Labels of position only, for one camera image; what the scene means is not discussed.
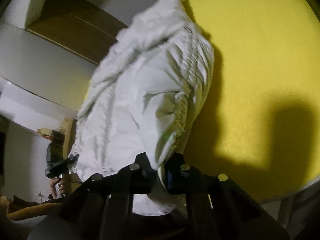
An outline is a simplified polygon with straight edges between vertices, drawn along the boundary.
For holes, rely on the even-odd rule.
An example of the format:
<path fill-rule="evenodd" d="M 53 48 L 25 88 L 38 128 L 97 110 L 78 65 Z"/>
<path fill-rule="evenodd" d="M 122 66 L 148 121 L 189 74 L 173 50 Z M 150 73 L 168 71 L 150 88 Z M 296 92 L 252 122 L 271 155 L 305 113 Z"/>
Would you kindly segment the person left hand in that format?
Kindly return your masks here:
<path fill-rule="evenodd" d="M 70 182 L 67 178 L 52 178 L 49 183 L 49 188 L 53 199 L 58 198 L 58 193 L 68 195 L 71 190 Z"/>

